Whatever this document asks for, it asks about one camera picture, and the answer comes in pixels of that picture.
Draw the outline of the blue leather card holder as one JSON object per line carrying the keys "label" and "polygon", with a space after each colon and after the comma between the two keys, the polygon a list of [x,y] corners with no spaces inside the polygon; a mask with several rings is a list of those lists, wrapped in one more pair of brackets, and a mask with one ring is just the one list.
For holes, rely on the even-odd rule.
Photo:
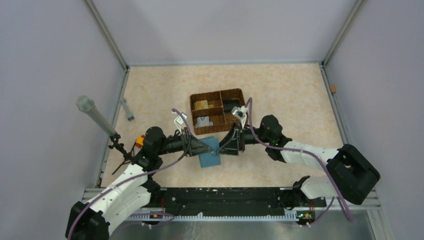
{"label": "blue leather card holder", "polygon": [[219,139],[214,136],[208,136],[200,139],[200,141],[212,148],[211,152],[199,155],[199,163],[201,168],[216,167],[222,164],[221,156],[216,153],[220,148]]}

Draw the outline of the woven wicker tray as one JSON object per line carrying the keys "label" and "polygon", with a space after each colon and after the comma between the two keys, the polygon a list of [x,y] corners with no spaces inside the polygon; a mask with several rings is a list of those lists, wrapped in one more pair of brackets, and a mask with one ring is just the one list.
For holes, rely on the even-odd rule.
{"label": "woven wicker tray", "polygon": [[[194,102],[202,100],[207,100],[214,108],[194,110]],[[246,104],[240,88],[194,93],[189,96],[191,119],[196,135],[226,132],[231,129],[233,123],[240,123],[232,113],[224,113],[223,100],[238,100],[238,107]]]}

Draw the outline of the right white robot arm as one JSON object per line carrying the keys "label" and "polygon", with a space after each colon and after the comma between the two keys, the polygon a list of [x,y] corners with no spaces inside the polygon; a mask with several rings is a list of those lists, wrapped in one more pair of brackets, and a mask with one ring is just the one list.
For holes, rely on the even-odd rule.
{"label": "right white robot arm", "polygon": [[259,128],[235,123],[219,143],[217,154],[239,155],[248,145],[262,144],[274,161],[321,170],[325,176],[304,176],[294,183],[293,200],[307,206],[316,198],[337,198],[341,205],[361,205],[381,179],[379,171],[353,145],[316,147],[286,137],[274,115],[262,118]]}

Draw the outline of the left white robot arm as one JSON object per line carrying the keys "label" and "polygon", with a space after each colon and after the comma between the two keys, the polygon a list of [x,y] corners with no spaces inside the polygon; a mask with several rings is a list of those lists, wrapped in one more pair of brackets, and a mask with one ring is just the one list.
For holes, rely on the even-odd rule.
{"label": "left white robot arm", "polygon": [[160,202],[161,187],[153,175],[172,167],[162,166],[162,155],[182,152],[180,159],[212,152],[212,147],[190,133],[165,136],[158,126],[149,128],[143,145],[125,171],[98,195],[70,211],[65,237],[68,240],[107,240],[131,214]]}

